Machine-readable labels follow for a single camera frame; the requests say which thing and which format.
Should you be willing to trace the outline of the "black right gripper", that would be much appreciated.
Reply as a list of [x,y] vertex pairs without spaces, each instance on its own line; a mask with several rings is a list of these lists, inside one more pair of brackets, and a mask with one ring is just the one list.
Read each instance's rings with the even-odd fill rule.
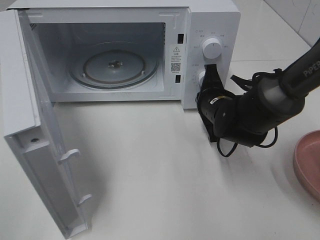
[[198,112],[213,124],[213,131],[219,139],[236,144],[253,147],[265,140],[264,133],[253,133],[240,122],[237,114],[237,96],[233,93],[219,89],[223,87],[217,65],[206,64],[202,80],[202,89],[196,95]]

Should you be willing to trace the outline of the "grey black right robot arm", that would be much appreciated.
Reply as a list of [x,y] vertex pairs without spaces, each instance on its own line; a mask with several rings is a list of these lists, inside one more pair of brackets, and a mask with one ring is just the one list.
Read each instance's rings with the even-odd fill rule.
[[268,132],[299,114],[309,92],[320,85],[320,43],[285,70],[256,72],[250,80],[235,75],[231,79],[245,92],[226,90],[216,64],[207,64],[196,105],[208,132],[209,141],[225,139],[253,147]]

